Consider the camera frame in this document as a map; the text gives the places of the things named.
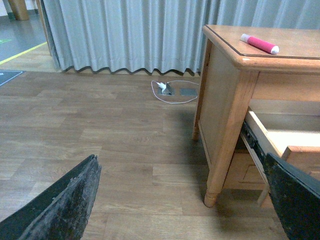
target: gray curtain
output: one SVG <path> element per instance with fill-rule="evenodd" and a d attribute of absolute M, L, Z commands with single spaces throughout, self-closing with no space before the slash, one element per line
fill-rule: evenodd
<path fill-rule="evenodd" d="M 201 70 L 205 24 L 320 29 L 319 0 L 41 0 L 62 70 Z"/>

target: yellow floor line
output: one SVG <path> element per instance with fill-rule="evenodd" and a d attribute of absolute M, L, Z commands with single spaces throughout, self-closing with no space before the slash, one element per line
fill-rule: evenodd
<path fill-rule="evenodd" d="M 0 61 L 0 65 L 1 65 L 1 64 L 4 64 L 4 63 L 6 63 L 6 62 L 8 62 L 8 61 L 10 61 L 10 60 L 12 60 L 12 59 L 15 59 L 15 58 L 17 58 L 17 57 L 19 57 L 19 56 L 21 56 L 21 55 L 23 55 L 23 54 L 26 54 L 26 53 L 28 53 L 28 52 L 31 52 L 32 50 L 35 50 L 35 49 L 37 49 L 37 48 L 39 48 L 39 47 L 41 47 L 41 46 L 43 46 L 43 45 L 46 45 L 46 44 L 47 44 L 47 42 L 41 43 L 41 44 L 39 44 L 39 45 L 37 45 L 37 46 L 34 46 L 34 47 L 32 47 L 32 48 L 30 48 L 30 49 L 28 49 L 28 50 L 25 50 L 25 51 L 23 51 L 23 52 L 20 52 L 20 53 L 18 53 L 17 55 L 14 55 L 14 56 L 11 56 L 11 57 L 9 57 L 9 58 L 7 58 L 7 59 L 5 59 L 5 60 L 2 60 L 2 61 Z"/>

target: pink glue stick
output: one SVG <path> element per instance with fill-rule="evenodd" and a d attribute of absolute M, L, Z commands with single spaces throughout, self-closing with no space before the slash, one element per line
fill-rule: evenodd
<path fill-rule="evenodd" d="M 247 44 L 250 44 L 258 49 L 261 49 L 261 50 L 267 52 L 268 54 L 279 53 L 279 47 L 277 45 L 274 45 L 274 44 L 267 42 L 267 41 L 263 41 L 259 38 L 254 37 L 254 36 L 242 34 L 240 40 L 247 43 Z"/>

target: wooden floor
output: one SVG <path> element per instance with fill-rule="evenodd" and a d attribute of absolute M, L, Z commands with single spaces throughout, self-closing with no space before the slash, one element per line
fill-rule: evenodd
<path fill-rule="evenodd" d="M 32 72 L 42 72 L 42 73 L 61 73 L 60 69 L 56 69 L 53 58 L 50 55 L 48 45 L 45 43 L 44 45 L 40 44 L 32 51 L 27 51 L 26 53 L 19 55 L 18 57 L 14 57 L 11 60 L 4 60 L 1 64 L 0 61 L 0 69 L 1 70 L 20 70 L 20 71 L 32 71 Z M 71 68 L 67 71 L 67 73 L 76 73 L 74 68 Z M 92 70 L 90 68 L 82 69 L 79 73 L 81 74 L 92 74 Z M 131 74 L 126 69 L 120 69 L 116 72 L 112 72 L 112 74 Z M 98 74 L 111 74 L 109 68 L 102 69 L 98 72 Z M 150 75 L 150 73 L 145 69 L 139 69 L 134 72 L 135 75 Z M 190 70 L 187 70 L 184 73 L 170 70 L 165 74 L 160 73 L 158 70 L 154 70 L 152 72 L 153 76 L 169 76 L 169 77 L 196 77 L 198 78 L 199 73 L 193 73 Z"/>
<path fill-rule="evenodd" d="M 259 191 L 224 190 L 204 206 L 196 102 L 151 92 L 151 80 L 176 79 L 27 71 L 1 86 L 0 221 L 95 154 L 102 172 L 84 240 L 286 239 L 275 212 L 257 207 Z"/>

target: white cap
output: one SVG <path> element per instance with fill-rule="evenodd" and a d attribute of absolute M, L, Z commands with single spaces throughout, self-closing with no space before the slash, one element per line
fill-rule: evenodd
<path fill-rule="evenodd" d="M 246 44 L 248 43 L 248 39 L 250 38 L 251 36 L 248 35 L 248 34 L 242 34 L 240 40 L 245 42 Z"/>
<path fill-rule="evenodd" d="M 274 46 L 272 49 L 271 49 L 271 54 L 278 54 L 279 53 L 279 47 L 278 46 Z"/>

